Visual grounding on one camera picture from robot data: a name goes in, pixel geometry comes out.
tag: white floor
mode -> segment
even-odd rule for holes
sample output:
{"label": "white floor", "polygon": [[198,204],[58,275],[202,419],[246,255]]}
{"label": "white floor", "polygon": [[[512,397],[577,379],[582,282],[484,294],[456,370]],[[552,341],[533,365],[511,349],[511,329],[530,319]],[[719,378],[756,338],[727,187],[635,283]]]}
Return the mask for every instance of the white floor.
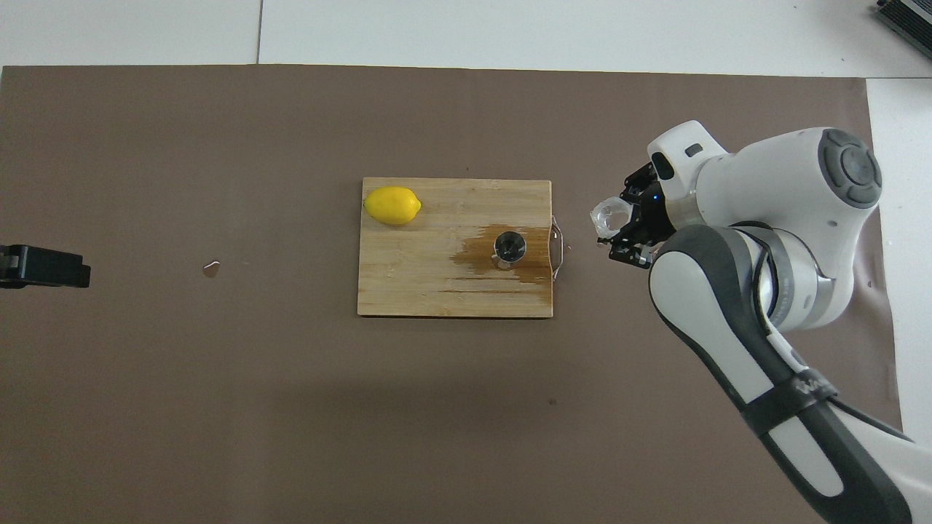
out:
{"label": "white floor", "polygon": [[863,76],[906,432],[932,446],[932,60],[861,0],[0,0],[0,64],[336,63]]}

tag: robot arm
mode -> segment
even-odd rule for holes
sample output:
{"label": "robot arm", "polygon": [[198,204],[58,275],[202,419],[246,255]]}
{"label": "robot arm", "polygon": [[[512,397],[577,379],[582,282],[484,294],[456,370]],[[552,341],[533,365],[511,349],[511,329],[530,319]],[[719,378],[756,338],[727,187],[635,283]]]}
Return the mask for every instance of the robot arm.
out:
{"label": "robot arm", "polygon": [[850,299],[857,236],[880,194],[867,148],[813,129],[729,155],[688,122],[649,153],[594,211],[631,217],[610,238],[597,224],[610,257],[650,268],[665,323],[823,518],[932,522],[932,453],[839,401],[778,331],[831,322]]}

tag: water spill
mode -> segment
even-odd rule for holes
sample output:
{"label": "water spill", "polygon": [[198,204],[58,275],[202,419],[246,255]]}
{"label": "water spill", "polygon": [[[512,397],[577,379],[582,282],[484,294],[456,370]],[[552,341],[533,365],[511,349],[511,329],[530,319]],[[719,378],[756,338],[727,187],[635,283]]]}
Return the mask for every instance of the water spill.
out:
{"label": "water spill", "polygon": [[209,279],[212,279],[213,277],[217,276],[217,271],[219,270],[220,270],[219,260],[214,260],[210,264],[202,268],[202,271],[204,272],[204,276]]}

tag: lemon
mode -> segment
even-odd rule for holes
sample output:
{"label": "lemon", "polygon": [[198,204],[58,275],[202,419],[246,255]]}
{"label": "lemon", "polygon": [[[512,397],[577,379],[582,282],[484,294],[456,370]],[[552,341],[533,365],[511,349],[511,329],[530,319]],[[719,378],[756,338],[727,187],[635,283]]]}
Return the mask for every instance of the lemon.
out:
{"label": "lemon", "polygon": [[370,216],[383,224],[407,224],[420,211],[420,200],[407,187],[385,186],[369,193],[363,207]]}

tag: cutting board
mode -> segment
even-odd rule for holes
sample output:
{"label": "cutting board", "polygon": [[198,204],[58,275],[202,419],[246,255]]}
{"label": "cutting board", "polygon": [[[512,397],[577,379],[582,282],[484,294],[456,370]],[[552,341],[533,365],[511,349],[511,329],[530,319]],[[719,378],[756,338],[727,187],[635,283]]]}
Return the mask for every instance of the cutting board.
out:
{"label": "cutting board", "polygon": [[[550,181],[370,177],[363,199],[383,186],[409,187],[422,207],[402,226],[362,209],[360,315],[554,316]],[[527,252],[499,269],[495,240],[509,230],[524,236]]]}

